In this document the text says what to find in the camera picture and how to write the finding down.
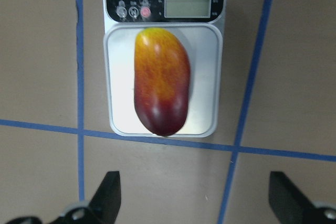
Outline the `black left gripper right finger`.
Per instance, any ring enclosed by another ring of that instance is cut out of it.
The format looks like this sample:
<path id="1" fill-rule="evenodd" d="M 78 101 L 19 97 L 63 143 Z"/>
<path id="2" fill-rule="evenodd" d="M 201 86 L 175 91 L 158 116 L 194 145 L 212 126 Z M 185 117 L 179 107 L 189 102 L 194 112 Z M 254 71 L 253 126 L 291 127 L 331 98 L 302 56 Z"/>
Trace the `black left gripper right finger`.
<path id="1" fill-rule="evenodd" d="M 335 207 L 315 205 L 284 172 L 270 172 L 268 202 L 280 223 L 335 223 Z"/>

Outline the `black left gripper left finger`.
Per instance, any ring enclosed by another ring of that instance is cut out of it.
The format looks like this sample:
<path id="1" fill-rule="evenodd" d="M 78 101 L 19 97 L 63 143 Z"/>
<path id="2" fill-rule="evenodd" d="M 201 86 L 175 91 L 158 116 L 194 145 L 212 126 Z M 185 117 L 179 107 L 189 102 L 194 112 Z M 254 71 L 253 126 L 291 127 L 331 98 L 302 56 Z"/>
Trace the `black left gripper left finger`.
<path id="1" fill-rule="evenodd" d="M 69 209 L 56 223 L 115 223 L 120 207 L 120 172 L 109 171 L 88 203 Z"/>

